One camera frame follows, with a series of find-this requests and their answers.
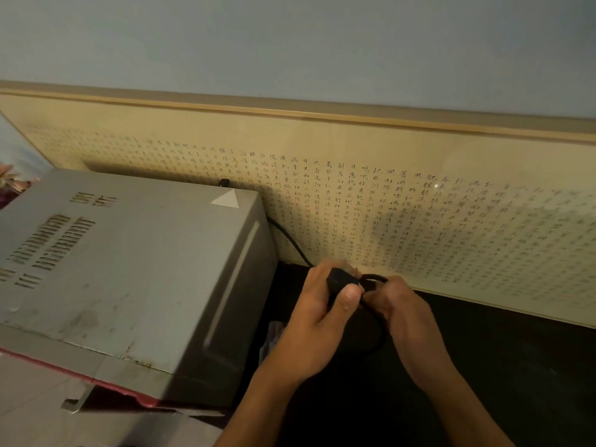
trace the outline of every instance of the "white triangle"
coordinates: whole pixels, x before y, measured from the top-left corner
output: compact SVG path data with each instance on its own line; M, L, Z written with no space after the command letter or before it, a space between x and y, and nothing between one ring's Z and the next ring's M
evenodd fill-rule
M236 192L234 188L232 188L227 193L222 194L220 197L211 201L213 205L222 205L224 207L232 207L234 209L239 209L238 206L238 199L236 198Z

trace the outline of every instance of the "person's left hand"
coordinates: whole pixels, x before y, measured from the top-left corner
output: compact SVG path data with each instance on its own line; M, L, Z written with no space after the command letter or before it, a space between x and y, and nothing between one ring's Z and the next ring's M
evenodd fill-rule
M327 276L332 268L341 268L357 278L362 276L348 263L331 259L309 270L290 322L262 365L285 384L300 384L323 370L337 350L348 319L358 308L363 288L349 284L327 312Z

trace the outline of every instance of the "vent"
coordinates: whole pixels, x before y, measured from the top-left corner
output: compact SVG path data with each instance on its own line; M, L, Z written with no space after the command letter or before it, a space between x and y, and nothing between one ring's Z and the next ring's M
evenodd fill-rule
M33 266L46 271L53 270L94 224L94 221L78 218L52 246L47 248Z
M25 288L35 288L41 282L42 278L40 276L33 276L31 274L23 273L23 276L19 278L14 285L20 285L21 287Z
M50 216L31 237L8 256L8 260L25 265L68 221L70 218L61 214Z
M70 200L70 202L78 202L79 204L88 204L93 199L93 196L95 196L95 194L79 192L73 196L73 198Z
M0 281L8 282L10 278L15 274L15 271L0 268Z
M112 196L99 196L95 202L93 202L93 205L97 207L111 207L117 199L118 198Z

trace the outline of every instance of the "person's right hand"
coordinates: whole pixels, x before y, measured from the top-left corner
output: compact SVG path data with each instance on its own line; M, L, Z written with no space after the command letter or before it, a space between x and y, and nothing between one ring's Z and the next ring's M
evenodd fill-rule
M364 299L387 320L399 358L422 391L440 393L460 376L430 306L401 277L377 283L377 289L366 292Z

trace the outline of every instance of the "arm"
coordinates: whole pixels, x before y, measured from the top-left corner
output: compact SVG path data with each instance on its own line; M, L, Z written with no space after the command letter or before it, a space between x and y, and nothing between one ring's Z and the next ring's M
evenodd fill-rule
M257 369L238 409L215 447L275 444L286 407L298 386L329 363L363 290L354 284L339 293L327 313L327 276L333 267L354 274L347 263L324 260L311 268L290 322Z
M451 362L426 301L400 277L389 278L365 299L387 320L399 358L433 403L454 446L513 445Z

